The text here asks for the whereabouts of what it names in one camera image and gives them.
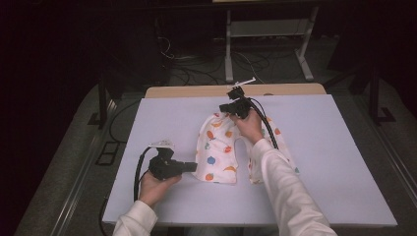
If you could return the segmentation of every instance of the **desk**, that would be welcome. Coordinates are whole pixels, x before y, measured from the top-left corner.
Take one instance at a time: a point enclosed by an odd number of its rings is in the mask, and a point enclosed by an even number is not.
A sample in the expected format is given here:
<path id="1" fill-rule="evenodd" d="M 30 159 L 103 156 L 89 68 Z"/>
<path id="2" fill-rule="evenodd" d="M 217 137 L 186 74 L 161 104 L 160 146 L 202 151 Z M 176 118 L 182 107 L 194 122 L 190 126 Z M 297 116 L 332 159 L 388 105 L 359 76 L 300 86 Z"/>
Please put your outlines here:
<path id="1" fill-rule="evenodd" d="M 320 87 L 267 85 L 243 89 L 261 103 L 280 128 L 300 169 L 301 180 L 331 225 L 396 225 L 331 95 Z M 193 89 L 197 92 L 186 92 Z M 216 96 L 208 96 L 209 91 L 203 92 L 206 89 L 212 89 Z M 202 124 L 218 110 L 219 104 L 230 101 L 227 96 L 220 96 L 218 91 L 222 89 L 225 87 L 151 88 L 147 92 L 138 109 L 104 222 L 114 223 L 133 203 L 136 164 L 149 143 L 170 139 L 175 145 L 174 159 L 195 159 Z M 291 89 L 294 95 L 279 95 Z M 316 93 L 305 95 L 309 89 Z M 275 95 L 252 95 L 264 93 Z M 236 142 L 235 150 L 240 165 L 236 185 L 204 183 L 190 173 L 183 174 L 181 182 L 170 189 L 155 209 L 158 225 L 275 224 L 264 185 L 249 183 L 243 142 Z M 153 149 L 147 153 L 142 172 L 155 155 Z"/>

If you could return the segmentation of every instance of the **floor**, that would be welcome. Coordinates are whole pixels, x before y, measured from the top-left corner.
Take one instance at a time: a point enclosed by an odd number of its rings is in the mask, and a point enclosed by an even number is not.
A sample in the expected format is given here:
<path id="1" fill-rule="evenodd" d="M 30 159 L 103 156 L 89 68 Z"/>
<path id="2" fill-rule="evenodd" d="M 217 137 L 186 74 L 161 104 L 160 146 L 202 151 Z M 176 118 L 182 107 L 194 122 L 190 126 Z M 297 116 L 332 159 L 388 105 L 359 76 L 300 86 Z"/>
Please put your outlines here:
<path id="1" fill-rule="evenodd" d="M 299 37 L 234 40 L 232 58 L 235 80 L 242 82 L 256 77 L 258 84 L 305 83 L 294 56 L 294 49 L 301 40 Z M 306 59 L 316 83 L 324 84 L 340 73 L 327 69 L 337 42 L 337 37 L 311 40 Z M 204 56 L 191 54 L 184 48 L 162 52 L 167 57 L 174 56 L 174 60 L 167 58 L 171 66 L 169 86 L 225 83 L 224 51 L 216 43 Z M 351 94 L 347 88 L 352 79 L 349 77 L 334 85 L 327 89 L 327 93 L 333 95 L 398 226 L 334 226 L 334 229 L 339 235 L 346 236 L 411 235 L 417 232 L 417 204 L 410 198 L 406 182 L 400 178 L 392 157 L 400 157 L 412 179 L 415 179 L 417 121 L 402 105 L 395 89 L 381 81 L 380 107 L 386 107 L 396 121 L 375 125 L 367 112 L 368 90 L 362 94 Z M 91 115 L 98 112 L 97 88 L 90 91 L 55 153 L 16 235 L 111 235 L 113 225 L 99 224 L 99 218 L 142 97 L 144 94 L 141 91 L 129 91 L 110 102 L 109 120 L 102 130 L 98 130 L 96 125 L 88 125 Z M 104 150 L 114 151 L 115 154 L 103 154 Z M 112 164 L 96 163 L 99 158 L 100 163 L 110 163 L 113 156 Z M 156 227 L 152 234 L 164 235 L 166 232 L 166 228 Z"/>

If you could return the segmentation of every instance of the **desk leg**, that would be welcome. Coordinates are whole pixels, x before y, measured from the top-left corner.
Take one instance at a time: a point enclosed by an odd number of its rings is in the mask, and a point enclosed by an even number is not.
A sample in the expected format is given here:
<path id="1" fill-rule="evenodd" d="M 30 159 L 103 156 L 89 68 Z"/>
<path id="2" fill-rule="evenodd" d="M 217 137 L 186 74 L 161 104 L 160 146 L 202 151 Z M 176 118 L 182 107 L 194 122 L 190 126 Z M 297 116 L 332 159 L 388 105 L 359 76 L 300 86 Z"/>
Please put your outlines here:
<path id="1" fill-rule="evenodd" d="M 226 72 L 226 82 L 233 83 L 233 68 L 232 58 L 230 56 L 230 10 L 227 11 L 227 25 L 226 25 L 226 57 L 224 58 L 224 70 Z"/>
<path id="2" fill-rule="evenodd" d="M 300 64 L 301 70 L 303 71 L 304 78 L 306 78 L 306 81 L 308 82 L 311 82 L 314 79 L 314 77 L 312 72 L 310 71 L 310 67 L 307 64 L 304 54 L 306 52 L 307 45 L 309 44 L 310 36 L 312 34 L 314 22 L 316 20 L 318 12 L 319 7 L 314 7 L 312 10 L 312 14 L 310 15 L 309 23 L 307 23 L 306 31 L 304 33 L 303 44 L 301 45 L 300 49 L 295 50 L 295 55 L 297 56 L 298 63 Z"/>

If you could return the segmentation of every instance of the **polka dot fabric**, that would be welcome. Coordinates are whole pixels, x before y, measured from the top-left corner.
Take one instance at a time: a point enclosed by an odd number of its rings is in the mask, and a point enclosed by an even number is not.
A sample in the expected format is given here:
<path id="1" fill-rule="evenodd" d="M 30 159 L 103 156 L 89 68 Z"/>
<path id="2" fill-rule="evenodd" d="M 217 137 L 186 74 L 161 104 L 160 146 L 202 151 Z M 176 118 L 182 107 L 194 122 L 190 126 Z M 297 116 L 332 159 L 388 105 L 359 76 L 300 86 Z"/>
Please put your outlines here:
<path id="1" fill-rule="evenodd" d="M 268 122 L 274 131 L 279 150 L 287 156 L 288 162 L 298 172 L 298 169 L 293 165 L 279 130 L 270 119 L 268 119 Z M 268 130 L 264 124 L 263 133 L 264 137 L 270 141 Z M 237 181 L 236 172 L 239 167 L 234 150 L 237 139 L 243 139 L 250 157 L 248 168 L 251 183 L 262 183 L 261 167 L 250 156 L 252 144 L 240 135 L 239 129 L 229 118 L 228 113 L 214 113 L 203 124 L 197 141 L 196 162 L 198 166 L 193 174 L 199 180 L 205 182 L 235 184 Z"/>

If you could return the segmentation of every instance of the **forearm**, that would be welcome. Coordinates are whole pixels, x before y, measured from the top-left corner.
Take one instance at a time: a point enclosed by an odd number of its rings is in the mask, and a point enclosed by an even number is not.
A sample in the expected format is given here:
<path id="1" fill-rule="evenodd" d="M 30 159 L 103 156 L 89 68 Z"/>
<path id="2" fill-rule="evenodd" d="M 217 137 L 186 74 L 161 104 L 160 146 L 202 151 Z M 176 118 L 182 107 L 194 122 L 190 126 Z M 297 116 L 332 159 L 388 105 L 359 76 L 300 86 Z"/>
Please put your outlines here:
<path id="1" fill-rule="evenodd" d="M 135 201 L 130 210 L 117 220 L 113 235 L 150 235 L 156 221 L 156 214 L 148 205 Z"/>
<path id="2" fill-rule="evenodd" d="M 267 140 L 258 141 L 253 152 L 261 162 L 280 235 L 335 235 L 285 156 Z"/>

